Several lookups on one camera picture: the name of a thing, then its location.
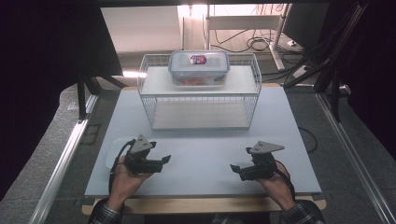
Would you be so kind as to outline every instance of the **wooden edge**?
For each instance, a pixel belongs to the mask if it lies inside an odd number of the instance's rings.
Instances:
[[[137,87],[124,87],[122,88],[123,91],[136,91]]]
[[[262,87],[280,87],[277,83],[262,83]]]
[[[320,210],[326,207],[325,200],[314,201],[311,196],[296,199],[314,202]],[[82,205],[84,215],[90,215],[93,205]],[[275,212],[279,206],[269,197],[249,198],[194,198],[194,199],[129,199],[125,202],[124,214],[194,214]]]

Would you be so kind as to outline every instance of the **black curtain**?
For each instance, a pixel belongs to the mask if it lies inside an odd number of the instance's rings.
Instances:
[[[396,158],[396,7],[371,1],[338,66],[355,113]]]
[[[35,151],[77,73],[121,75],[99,7],[0,3],[0,199]]]

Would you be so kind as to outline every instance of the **human hand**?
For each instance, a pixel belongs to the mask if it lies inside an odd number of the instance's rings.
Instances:
[[[279,161],[276,162],[277,169],[290,178],[289,173],[286,171],[285,166]],[[274,200],[282,209],[286,212],[296,205],[286,181],[279,174],[275,173],[273,177],[269,179],[257,179],[262,184],[268,193],[268,196]]]
[[[152,176],[152,174],[134,175],[126,168],[124,162],[125,156],[120,157],[107,201],[107,206],[116,211],[120,211],[125,200],[133,196],[143,182]]]

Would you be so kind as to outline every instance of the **container lid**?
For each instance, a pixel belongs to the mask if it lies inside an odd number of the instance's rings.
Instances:
[[[230,71],[228,55],[221,50],[174,51],[169,60],[169,72]]]

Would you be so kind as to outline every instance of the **sleeve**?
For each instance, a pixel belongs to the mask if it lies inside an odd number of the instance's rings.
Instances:
[[[106,200],[102,200],[94,207],[89,224],[120,224],[121,213],[109,208]]]
[[[302,203],[283,213],[283,218],[288,224],[324,224],[322,220],[309,212]]]

